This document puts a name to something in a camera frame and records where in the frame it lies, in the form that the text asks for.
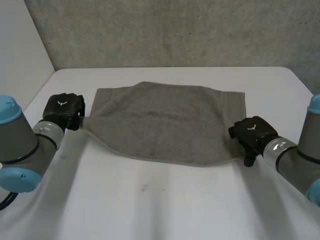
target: light blue joint cap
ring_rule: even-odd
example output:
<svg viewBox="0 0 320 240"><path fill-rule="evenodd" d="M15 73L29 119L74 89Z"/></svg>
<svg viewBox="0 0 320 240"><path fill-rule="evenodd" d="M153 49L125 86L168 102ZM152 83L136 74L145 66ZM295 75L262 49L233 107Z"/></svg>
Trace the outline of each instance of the light blue joint cap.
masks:
<svg viewBox="0 0 320 240"><path fill-rule="evenodd" d="M14 193L29 193L37 188L42 177L29 169L7 167L0 170L0 187Z"/></svg>
<svg viewBox="0 0 320 240"><path fill-rule="evenodd" d="M320 207L320 178L311 184L305 195L311 202Z"/></svg>
<svg viewBox="0 0 320 240"><path fill-rule="evenodd" d="M21 113L22 109L13 97L0 95L0 125L15 120Z"/></svg>
<svg viewBox="0 0 320 240"><path fill-rule="evenodd" d="M311 98L308 106L308 112L313 114L320 114L320 94L314 95Z"/></svg>

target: white table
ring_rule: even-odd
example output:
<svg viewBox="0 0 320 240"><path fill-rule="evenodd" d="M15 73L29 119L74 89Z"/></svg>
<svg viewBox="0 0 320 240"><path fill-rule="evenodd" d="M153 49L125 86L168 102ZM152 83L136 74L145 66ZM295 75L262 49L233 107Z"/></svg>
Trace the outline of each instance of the white table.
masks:
<svg viewBox="0 0 320 240"><path fill-rule="evenodd" d="M141 81L245 92L248 117L296 143L312 97L282 67L65 69L24 113L34 126L49 97L66 92L84 96L88 116L97 88ZM147 162L68 131L40 186L0 212L0 239L319 240L320 209L262 158L252 168L240 160L205 168Z"/></svg>

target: black cable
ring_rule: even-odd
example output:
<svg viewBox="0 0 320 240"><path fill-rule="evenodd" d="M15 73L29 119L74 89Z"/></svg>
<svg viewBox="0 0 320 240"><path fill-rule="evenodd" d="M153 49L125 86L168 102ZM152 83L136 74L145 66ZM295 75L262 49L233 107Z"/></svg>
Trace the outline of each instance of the black cable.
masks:
<svg viewBox="0 0 320 240"><path fill-rule="evenodd" d="M18 193L10 192L8 196L2 202L0 202L0 211L8 207L16 199L17 196Z"/></svg>

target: gray towel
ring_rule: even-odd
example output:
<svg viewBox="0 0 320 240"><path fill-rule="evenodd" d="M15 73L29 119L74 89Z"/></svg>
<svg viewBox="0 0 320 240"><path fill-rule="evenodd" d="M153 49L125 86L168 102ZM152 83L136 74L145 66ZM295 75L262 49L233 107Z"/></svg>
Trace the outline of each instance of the gray towel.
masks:
<svg viewBox="0 0 320 240"><path fill-rule="evenodd" d="M245 117L243 92L141 82L99 88L83 129L129 158L210 166L243 157L228 128Z"/></svg>

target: black ring band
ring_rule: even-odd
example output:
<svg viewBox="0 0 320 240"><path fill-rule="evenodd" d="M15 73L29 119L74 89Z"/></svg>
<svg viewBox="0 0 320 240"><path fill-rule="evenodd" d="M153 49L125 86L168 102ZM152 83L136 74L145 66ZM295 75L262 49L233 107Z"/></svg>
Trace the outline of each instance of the black ring band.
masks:
<svg viewBox="0 0 320 240"><path fill-rule="evenodd" d="M53 141L50 137L48 137L48 136L46 136L46 135L43 135L43 134L41 134L41 133L36 133L35 135L36 135L37 137L42 137L42 138L44 138L44 139L49 140L49 141L53 144L53 146L55 147L55 150L58 150L58 146L57 146L56 142Z"/></svg>
<svg viewBox="0 0 320 240"><path fill-rule="evenodd" d="M27 158L30 158L37 150L38 148L40 147L40 143L39 143L39 140L37 139L37 144L35 146L35 148L29 152L27 155L24 155L22 157L19 157L17 159L14 159L14 160L10 160L10 161L1 161L0 163L4 164L4 165L8 165L8 164L16 164L16 163L19 163Z"/></svg>
<svg viewBox="0 0 320 240"><path fill-rule="evenodd" d="M280 153L280 155L277 157L276 161L275 161L275 169L278 173L279 172L279 162L280 162L280 159L283 157L283 155L285 155L289 150L291 149L296 149L297 146L290 146L288 147L286 150L284 150L282 153Z"/></svg>
<svg viewBox="0 0 320 240"><path fill-rule="evenodd" d="M308 156L308 155L305 155L304 153L302 153L301 151L299 151L299 149L297 150L297 153L300 157L302 157L303 159L309 161L309 162L312 162L314 164L319 164L320 165L320 160L319 159L316 159L316 158L313 158L311 156Z"/></svg>

